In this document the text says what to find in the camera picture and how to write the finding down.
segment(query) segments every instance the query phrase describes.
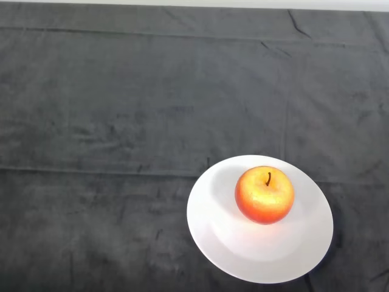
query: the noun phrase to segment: red apple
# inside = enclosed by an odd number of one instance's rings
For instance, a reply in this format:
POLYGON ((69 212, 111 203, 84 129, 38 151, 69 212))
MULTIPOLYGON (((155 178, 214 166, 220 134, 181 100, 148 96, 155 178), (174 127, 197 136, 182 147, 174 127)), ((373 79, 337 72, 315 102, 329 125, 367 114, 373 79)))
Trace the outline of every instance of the red apple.
POLYGON ((240 177, 235 187, 235 200, 248 219, 271 224, 284 218, 291 210, 294 189, 281 170, 259 166, 240 177))

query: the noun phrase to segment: dark gray cloth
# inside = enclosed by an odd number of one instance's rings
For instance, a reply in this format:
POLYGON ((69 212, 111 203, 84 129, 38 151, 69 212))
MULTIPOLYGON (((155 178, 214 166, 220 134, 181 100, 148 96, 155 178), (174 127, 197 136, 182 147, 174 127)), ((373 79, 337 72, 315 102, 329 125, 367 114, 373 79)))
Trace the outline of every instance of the dark gray cloth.
POLYGON ((383 291, 389 14, 0 4, 0 291, 383 291), (187 199, 225 158, 322 188, 330 250, 292 282, 213 266, 187 199))

